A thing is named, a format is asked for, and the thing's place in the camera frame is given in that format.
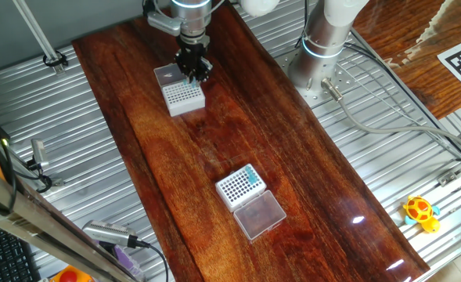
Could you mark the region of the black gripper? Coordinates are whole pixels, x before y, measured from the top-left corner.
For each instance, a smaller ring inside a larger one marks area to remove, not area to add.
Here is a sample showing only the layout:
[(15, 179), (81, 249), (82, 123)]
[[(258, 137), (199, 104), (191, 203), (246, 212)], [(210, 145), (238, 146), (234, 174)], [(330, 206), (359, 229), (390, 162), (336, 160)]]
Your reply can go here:
[(190, 44), (177, 38), (180, 50), (175, 54), (175, 62), (182, 71), (190, 71), (189, 82), (207, 81), (213, 64), (205, 58), (208, 50), (207, 43), (197, 42)]

